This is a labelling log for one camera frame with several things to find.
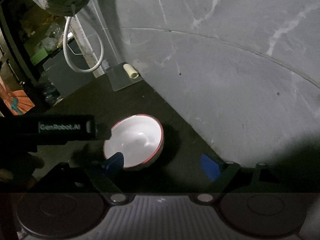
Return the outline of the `green box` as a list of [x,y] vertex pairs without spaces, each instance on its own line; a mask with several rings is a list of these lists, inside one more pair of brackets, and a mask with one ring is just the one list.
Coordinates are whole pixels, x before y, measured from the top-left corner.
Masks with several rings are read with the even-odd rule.
[[31,62],[33,65],[37,65],[42,60],[44,60],[48,56],[48,53],[45,48],[41,48],[38,52],[36,52],[31,58]]

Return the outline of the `orange patterned cloth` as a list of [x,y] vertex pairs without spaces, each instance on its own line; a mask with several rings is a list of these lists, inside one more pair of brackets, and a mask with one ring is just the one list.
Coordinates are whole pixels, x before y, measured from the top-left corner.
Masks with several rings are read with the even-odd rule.
[[24,90],[12,91],[1,79],[1,99],[13,115],[23,115],[35,107]]

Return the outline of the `dark cabinet box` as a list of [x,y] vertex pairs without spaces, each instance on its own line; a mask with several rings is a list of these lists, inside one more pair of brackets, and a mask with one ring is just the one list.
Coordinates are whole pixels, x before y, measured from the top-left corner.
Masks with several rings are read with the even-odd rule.
[[[78,68],[87,69],[88,64],[81,55],[76,41],[73,40],[69,42],[68,45],[72,49],[72,51],[69,50],[69,58],[72,62]],[[62,49],[54,53],[54,55],[43,64],[43,68],[49,81],[55,86],[63,98],[68,97],[95,79],[93,73],[76,73],[73,71],[67,64]]]

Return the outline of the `white bowl red rim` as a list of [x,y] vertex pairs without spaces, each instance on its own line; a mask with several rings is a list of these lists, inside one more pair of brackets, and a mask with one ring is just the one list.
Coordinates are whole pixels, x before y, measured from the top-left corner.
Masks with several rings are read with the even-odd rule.
[[164,129],[153,116],[137,114],[117,122],[104,142],[104,156],[123,154],[125,169],[139,169],[155,162],[163,150]]

